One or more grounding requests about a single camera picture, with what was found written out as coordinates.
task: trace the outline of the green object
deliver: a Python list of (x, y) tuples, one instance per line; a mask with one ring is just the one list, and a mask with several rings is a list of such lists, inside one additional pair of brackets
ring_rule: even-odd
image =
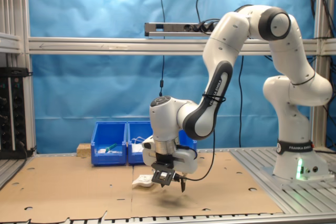
[(301, 177), (301, 167), (302, 167), (302, 158), (300, 158), (299, 162), (298, 162), (298, 169), (297, 169), (297, 172), (296, 172), (296, 179), (300, 179), (300, 177)]
[(105, 153), (109, 152), (109, 150), (115, 148), (116, 146), (117, 146), (117, 144), (112, 144), (110, 147), (107, 147), (107, 148), (105, 149)]

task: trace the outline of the wooden block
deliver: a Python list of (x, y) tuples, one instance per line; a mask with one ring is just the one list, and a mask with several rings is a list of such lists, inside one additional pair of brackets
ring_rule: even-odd
[(77, 147), (77, 157), (90, 157), (91, 144), (79, 144)]

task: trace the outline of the green led light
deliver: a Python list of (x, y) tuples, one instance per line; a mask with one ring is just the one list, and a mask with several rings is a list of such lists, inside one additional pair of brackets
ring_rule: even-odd
[(301, 167), (302, 167), (302, 158), (300, 158), (299, 162), (298, 162), (298, 169), (297, 169), (297, 172), (296, 172), (296, 179), (300, 179), (300, 177), (301, 177)]

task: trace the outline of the metal grating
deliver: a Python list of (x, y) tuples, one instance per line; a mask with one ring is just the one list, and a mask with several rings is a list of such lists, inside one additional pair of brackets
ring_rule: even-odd
[[(230, 152), (252, 175), (257, 183), (283, 210), (283, 214), (260, 215), (222, 215), (222, 216), (177, 216), (177, 217), (150, 217), (119, 220), (105, 220), (104, 217), (95, 220), (66, 220), (62, 224), (110, 224), (137, 222), (145, 223), (336, 223), (336, 183), (315, 183), (311, 185), (293, 186), (281, 190), (261, 171), (263, 167), (274, 166), (276, 150), (272, 147), (217, 149), (217, 152)], [(37, 156), (73, 156), (71, 154), (51, 154)], [(331, 167), (336, 168), (336, 155), (321, 154)], [(0, 179), (3, 178), (2, 167), (8, 161), (0, 161)]]
[(0, 159), (0, 188), (15, 175), (23, 162), (23, 159)]

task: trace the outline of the robotic arm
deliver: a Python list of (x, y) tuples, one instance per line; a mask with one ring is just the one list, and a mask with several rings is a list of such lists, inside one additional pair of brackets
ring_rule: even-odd
[[(328, 173), (325, 161), (312, 151), (309, 121), (300, 114), (296, 104), (326, 104), (331, 98), (331, 84), (309, 65), (295, 18), (280, 8), (260, 5), (243, 6), (227, 13), (215, 27), (203, 52), (209, 81), (199, 104), (170, 96), (158, 97), (151, 103), (153, 136), (142, 145), (145, 164), (155, 169), (153, 182), (169, 185), (172, 180), (181, 178), (176, 172), (192, 174), (196, 171), (195, 153), (178, 148), (179, 131), (183, 129), (194, 140), (211, 135), (234, 63), (247, 38), (269, 41), (274, 65), (284, 74), (268, 78), (264, 84), (264, 95), (279, 117), (278, 149), (280, 146), (282, 150), (275, 174), (293, 179), (297, 173), (297, 155), (311, 155), (311, 152), (313, 156), (309, 159), (321, 167), (319, 175)], [(284, 165), (292, 165), (293, 171)]]

